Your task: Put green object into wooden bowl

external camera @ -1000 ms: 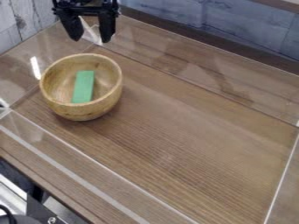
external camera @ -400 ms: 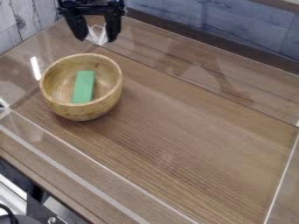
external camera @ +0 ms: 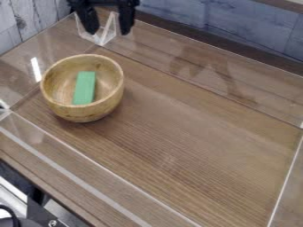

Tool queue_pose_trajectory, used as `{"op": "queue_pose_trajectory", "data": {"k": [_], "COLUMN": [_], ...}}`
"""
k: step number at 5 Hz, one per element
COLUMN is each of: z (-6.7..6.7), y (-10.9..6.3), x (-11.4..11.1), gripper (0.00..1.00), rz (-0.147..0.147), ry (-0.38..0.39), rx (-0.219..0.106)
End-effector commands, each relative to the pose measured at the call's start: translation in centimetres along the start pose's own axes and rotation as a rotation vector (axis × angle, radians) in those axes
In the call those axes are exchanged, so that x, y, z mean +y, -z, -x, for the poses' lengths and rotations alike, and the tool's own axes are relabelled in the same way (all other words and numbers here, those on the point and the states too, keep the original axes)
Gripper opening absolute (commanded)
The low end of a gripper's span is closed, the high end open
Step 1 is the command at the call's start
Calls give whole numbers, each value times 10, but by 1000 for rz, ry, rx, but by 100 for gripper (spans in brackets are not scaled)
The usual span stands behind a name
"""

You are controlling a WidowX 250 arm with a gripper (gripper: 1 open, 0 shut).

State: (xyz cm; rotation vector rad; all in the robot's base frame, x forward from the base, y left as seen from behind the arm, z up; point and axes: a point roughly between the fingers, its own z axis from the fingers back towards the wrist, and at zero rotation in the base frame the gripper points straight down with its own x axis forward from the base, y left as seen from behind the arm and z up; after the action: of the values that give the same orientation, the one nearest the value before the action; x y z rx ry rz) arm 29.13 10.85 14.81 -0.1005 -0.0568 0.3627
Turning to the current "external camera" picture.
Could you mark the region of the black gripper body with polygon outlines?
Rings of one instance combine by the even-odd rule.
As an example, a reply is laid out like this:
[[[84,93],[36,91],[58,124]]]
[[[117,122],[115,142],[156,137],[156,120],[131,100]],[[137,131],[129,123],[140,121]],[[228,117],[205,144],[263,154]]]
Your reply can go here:
[[[66,0],[70,6],[81,6],[81,5],[105,5],[115,6],[120,4],[125,4],[128,6],[139,6],[140,0]]]

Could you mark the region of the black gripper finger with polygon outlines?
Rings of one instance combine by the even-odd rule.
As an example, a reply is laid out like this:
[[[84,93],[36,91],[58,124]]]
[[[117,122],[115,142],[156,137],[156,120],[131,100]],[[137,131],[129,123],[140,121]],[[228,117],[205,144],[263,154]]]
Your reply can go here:
[[[99,30],[99,16],[95,8],[89,4],[80,4],[74,10],[85,31],[95,35]]]
[[[127,35],[135,23],[135,5],[132,3],[120,3],[119,12],[120,33]]]

